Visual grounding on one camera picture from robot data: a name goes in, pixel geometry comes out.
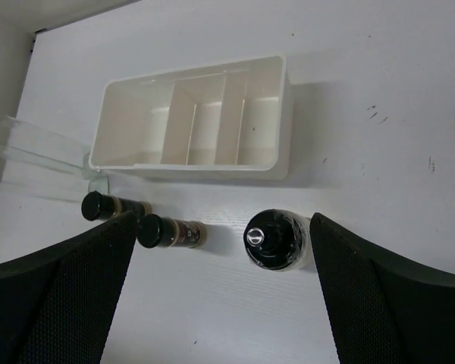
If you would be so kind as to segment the black top white condiment bottle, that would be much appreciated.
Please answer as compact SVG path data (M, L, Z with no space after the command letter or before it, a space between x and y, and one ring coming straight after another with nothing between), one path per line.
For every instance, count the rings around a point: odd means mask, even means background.
M283 209L267 209L247 224L243 243L251 263L276 272L305 268L314 262L310 218Z

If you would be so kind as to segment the spice jar black lid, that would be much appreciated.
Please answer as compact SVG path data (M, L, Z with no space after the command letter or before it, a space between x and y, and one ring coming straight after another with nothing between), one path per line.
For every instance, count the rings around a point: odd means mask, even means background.
M185 221L150 214L139 220L137 240L147 249L181 247L195 249L206 240L206 227L198 221Z
M134 201L92 191L81 203L82 216L88 221L107 221L125 212L133 212L136 219L152 213L148 202Z

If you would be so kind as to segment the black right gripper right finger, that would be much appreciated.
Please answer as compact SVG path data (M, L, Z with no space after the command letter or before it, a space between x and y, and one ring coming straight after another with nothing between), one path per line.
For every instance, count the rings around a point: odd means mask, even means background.
M310 237L341 363L455 363L455 274L371 243L321 213Z

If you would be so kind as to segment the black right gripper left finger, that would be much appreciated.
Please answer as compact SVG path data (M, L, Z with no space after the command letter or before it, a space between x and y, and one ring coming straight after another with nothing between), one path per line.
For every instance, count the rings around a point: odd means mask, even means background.
M126 212L1 263L0 363L99 363L136 236Z

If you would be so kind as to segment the glass oil bottle gold spout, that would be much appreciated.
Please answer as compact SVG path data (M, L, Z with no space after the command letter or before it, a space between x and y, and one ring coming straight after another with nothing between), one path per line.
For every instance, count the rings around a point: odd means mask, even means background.
M62 161L0 146L0 192L63 202L80 202L90 192L108 194L108 175L89 166L89 153Z

